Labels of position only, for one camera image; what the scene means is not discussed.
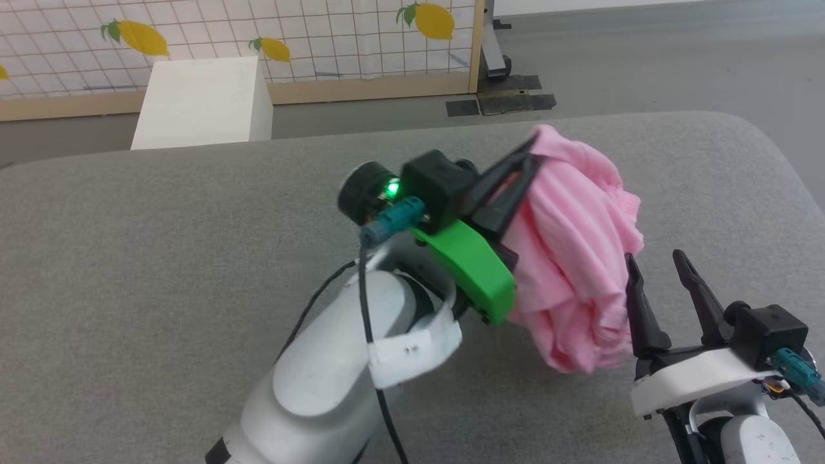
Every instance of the grid backdrop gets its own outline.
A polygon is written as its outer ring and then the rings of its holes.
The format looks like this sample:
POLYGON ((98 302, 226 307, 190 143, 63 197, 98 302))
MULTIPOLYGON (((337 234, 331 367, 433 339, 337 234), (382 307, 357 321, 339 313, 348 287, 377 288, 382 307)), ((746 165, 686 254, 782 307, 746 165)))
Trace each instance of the grid backdrop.
POLYGON ((270 83, 468 73, 474 0, 427 0, 455 20, 452 40, 395 22, 415 0, 0 0, 0 98, 145 90, 152 64, 168 59, 259 55, 270 83), (101 25, 153 27, 169 56, 148 56, 101 36, 101 25), (249 48, 271 37, 290 62, 249 48))

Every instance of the pink cloth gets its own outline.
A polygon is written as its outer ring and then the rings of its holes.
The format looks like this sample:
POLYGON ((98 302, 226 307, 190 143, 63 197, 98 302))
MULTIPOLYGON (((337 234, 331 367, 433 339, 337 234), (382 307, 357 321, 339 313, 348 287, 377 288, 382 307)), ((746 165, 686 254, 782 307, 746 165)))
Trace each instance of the pink cloth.
POLYGON ((617 367, 632 353, 625 253, 644 246, 640 200, 605 155, 549 125, 535 130, 531 152, 549 159, 502 240, 519 254, 510 321, 561 372, 617 367))

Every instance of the green led light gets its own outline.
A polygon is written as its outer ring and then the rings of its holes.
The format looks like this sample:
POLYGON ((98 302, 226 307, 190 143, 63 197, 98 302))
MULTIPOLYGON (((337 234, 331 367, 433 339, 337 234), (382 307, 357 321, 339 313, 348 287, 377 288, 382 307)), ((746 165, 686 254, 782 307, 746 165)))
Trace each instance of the green led light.
POLYGON ((390 184, 388 184, 387 189, 384 191, 384 193, 386 193, 387 197, 389 198, 395 196, 395 194, 398 193, 398 182, 391 182, 390 184))

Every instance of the gray table surface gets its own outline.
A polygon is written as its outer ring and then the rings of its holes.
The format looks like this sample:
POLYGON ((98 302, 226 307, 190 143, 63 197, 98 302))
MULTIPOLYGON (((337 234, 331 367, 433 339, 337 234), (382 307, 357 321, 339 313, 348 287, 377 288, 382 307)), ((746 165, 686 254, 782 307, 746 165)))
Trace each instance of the gray table surface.
MULTIPOLYGON (((724 305, 782 304, 825 353, 825 222, 776 147, 714 113, 552 121, 642 198, 648 297, 698 341, 670 252, 724 305)), ((342 179, 438 148, 487 166, 532 123, 93 154, 0 171, 0 462, 198 462, 236 417, 320 282, 356 251, 342 179)), ((321 301, 329 301, 325 296, 321 301)), ((526 331, 469 315, 464 344, 392 406, 412 462, 676 462, 631 413, 633 363, 544 366, 526 331)), ((803 462, 825 443, 769 405, 803 462)), ((396 462, 380 429, 364 462, 396 462)))

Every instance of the wooden base board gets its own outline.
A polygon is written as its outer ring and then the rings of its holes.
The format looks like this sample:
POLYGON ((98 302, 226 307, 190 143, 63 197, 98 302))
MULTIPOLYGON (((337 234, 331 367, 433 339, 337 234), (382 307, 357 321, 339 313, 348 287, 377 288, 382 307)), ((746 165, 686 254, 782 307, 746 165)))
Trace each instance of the wooden base board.
MULTIPOLYGON (((273 105, 469 93, 470 73, 269 84, 273 105)), ((145 92, 1 100, 0 121, 138 113, 145 92)))

